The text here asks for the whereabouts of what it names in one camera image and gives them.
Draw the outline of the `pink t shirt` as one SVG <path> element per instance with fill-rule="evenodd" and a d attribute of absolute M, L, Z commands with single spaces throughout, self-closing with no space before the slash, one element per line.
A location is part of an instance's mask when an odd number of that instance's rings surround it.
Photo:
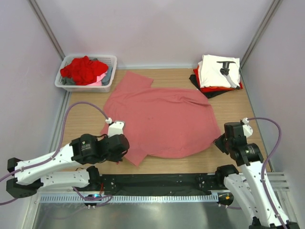
<path fill-rule="evenodd" d="M 152 83 L 127 72 L 103 107 L 125 123 L 126 159 L 138 166 L 146 156 L 183 158 L 208 149 L 221 135 L 208 99 L 197 90 L 153 88 Z"/>

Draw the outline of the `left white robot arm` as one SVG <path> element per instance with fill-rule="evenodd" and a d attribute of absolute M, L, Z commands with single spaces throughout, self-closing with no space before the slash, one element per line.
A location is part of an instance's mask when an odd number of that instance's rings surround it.
<path fill-rule="evenodd" d="M 130 148 L 125 135 L 83 134 L 62 147 L 58 153 L 22 161 L 8 160 L 12 176 L 6 191 L 14 198 L 33 196 L 45 188 L 75 187 L 79 191 L 97 190 L 101 178 L 96 163 L 120 162 Z"/>

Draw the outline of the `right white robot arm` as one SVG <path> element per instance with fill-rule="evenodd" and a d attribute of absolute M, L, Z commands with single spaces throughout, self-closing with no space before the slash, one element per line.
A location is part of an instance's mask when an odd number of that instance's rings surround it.
<path fill-rule="evenodd" d="M 270 184 L 266 164 L 259 146 L 248 143 L 253 134 L 249 119 L 224 124 L 224 134 L 214 144 L 230 156 L 236 165 L 218 167 L 215 184 L 227 188 L 248 217 L 251 229 L 297 229 L 281 207 Z"/>

